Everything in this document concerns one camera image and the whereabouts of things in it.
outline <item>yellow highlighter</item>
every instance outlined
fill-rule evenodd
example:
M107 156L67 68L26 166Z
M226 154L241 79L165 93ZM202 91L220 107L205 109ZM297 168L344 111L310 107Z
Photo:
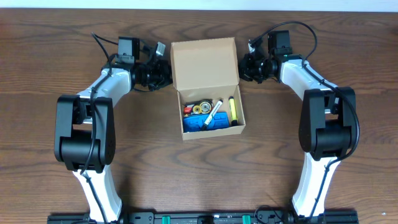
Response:
M229 109L231 110L231 117L232 117L231 126L237 126L238 125L238 117L236 116L234 97L231 96L228 101L229 101Z

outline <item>small round object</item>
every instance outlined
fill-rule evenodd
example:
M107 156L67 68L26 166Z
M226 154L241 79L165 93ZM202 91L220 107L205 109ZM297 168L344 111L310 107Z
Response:
M211 103L209 101L202 101L200 104L201 112L208 114L211 111Z
M193 106L192 112L193 112L194 114L201 114L201 107L200 107L199 105Z

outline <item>wood grain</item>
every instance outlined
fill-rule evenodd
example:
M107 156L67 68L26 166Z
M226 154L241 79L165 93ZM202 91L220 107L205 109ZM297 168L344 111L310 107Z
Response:
M105 63L91 31L168 49L175 41L235 37L242 58L248 39L290 20L318 34L312 67L357 94L361 141L336 171L326 208L355 208L361 223L398 223L398 14L81 9L0 9L0 222L88 211L80 184L54 158L53 137L57 98L86 88ZM294 51L307 54L310 33L284 28ZM125 96L115 107L112 164L122 199L160 212L286 206L303 165L301 101L272 81L240 86L244 132L187 142L172 86Z

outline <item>open cardboard box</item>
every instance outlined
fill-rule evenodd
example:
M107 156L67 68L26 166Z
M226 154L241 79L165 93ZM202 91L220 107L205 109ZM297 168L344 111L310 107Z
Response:
M239 90L238 60L234 38L174 42L171 48L173 83L178 93L182 139L198 139L229 134L241 134L244 120ZM231 126L228 98L234 97L238 125ZM229 128L186 133L183 129L185 103L212 99L215 105L222 99L218 112L227 112Z

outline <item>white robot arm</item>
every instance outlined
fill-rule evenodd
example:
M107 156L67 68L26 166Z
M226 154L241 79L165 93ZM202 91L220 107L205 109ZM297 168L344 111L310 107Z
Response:
M90 220L96 222L116 222L122 209L110 168L116 148L113 108L135 84L153 91L172 82L167 61L160 59L165 45L145 45L141 51L147 51L149 60L136 63L139 42L120 37L118 54L112 55L116 63L105 53L108 63L100 77L77 95L61 96L57 103L55 157L80 181L90 206ZM92 124L93 130L73 129L73 124L82 123Z
M315 50L317 38L313 30ZM314 71L301 55L294 55L287 30L272 31L250 41L249 54L239 64L239 76L246 81L273 78L291 87L303 101L299 139L305 152L298 189L292 197L297 220L308 221L325 211L326 193L333 173L341 160L350 156L359 141L359 123L355 113L355 93L349 87L338 88ZM268 57L261 48L262 36L268 34ZM325 115L338 118L326 120Z

